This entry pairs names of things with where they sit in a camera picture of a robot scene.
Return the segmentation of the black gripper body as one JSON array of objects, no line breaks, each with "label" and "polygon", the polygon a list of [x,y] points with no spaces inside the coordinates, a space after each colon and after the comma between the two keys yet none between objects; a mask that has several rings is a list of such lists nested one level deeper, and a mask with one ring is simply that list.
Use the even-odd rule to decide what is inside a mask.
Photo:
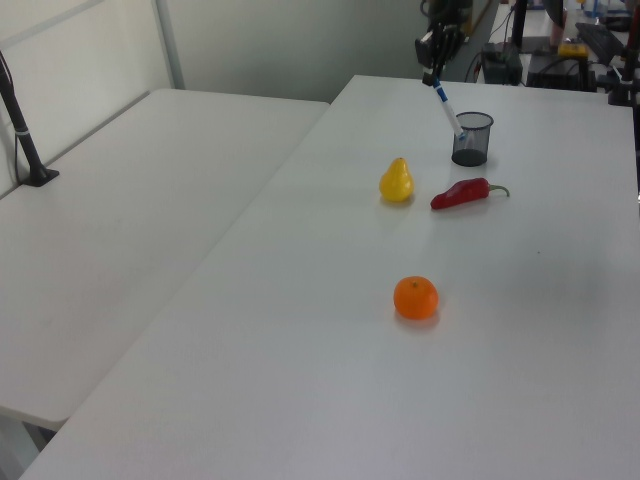
[{"label": "black gripper body", "polygon": [[466,34],[466,25],[471,15],[470,0],[429,0],[427,5],[428,33],[451,27]]}]

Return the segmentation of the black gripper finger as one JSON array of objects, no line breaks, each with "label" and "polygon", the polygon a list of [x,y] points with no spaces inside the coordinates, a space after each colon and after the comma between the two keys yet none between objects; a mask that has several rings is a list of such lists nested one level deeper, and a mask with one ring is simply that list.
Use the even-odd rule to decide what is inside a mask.
[{"label": "black gripper finger", "polygon": [[434,68],[442,69],[455,54],[458,41],[458,27],[455,25],[438,25],[434,30]]},{"label": "black gripper finger", "polygon": [[414,46],[417,61],[423,68],[422,83],[432,87],[439,66],[437,35],[430,31],[423,37],[416,39]]}]

